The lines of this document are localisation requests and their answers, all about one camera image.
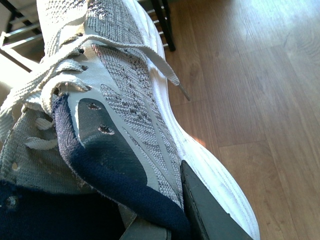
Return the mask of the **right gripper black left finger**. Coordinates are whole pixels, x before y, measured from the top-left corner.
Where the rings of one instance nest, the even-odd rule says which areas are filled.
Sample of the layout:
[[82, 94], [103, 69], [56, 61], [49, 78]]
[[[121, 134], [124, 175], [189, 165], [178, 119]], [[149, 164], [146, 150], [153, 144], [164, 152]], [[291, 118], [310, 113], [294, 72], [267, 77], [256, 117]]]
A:
[[125, 231], [120, 240], [171, 240], [171, 231], [139, 217], [128, 207], [118, 204]]

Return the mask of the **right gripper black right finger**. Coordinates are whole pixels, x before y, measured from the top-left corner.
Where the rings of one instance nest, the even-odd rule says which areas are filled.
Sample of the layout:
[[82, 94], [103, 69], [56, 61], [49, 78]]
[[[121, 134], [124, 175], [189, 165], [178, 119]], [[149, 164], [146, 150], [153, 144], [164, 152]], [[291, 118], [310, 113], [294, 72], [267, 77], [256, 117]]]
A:
[[193, 240], [251, 240], [211, 195], [189, 164], [180, 166], [184, 212], [190, 222]]

